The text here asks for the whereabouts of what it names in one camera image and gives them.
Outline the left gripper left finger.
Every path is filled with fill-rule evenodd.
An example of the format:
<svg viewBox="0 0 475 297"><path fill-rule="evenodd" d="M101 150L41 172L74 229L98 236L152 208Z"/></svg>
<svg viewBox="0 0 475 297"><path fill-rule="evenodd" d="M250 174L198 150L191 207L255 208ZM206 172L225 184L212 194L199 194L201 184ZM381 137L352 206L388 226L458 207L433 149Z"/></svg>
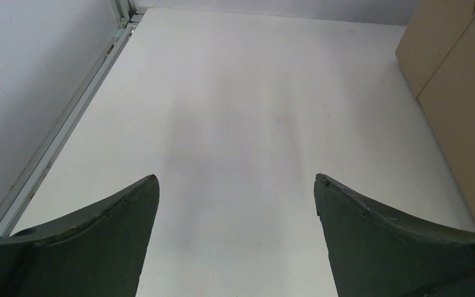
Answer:
<svg viewBox="0 0 475 297"><path fill-rule="evenodd" d="M0 237L0 296L135 296L159 200L151 174L75 212Z"/></svg>

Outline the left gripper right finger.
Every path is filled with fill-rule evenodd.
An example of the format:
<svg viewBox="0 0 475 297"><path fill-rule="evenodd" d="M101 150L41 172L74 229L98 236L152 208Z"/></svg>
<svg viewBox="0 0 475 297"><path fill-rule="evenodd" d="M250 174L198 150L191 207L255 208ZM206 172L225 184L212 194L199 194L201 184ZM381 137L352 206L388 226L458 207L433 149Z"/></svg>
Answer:
<svg viewBox="0 0 475 297"><path fill-rule="evenodd" d="M475 296L475 233L439 225L317 174L317 215L339 296Z"/></svg>

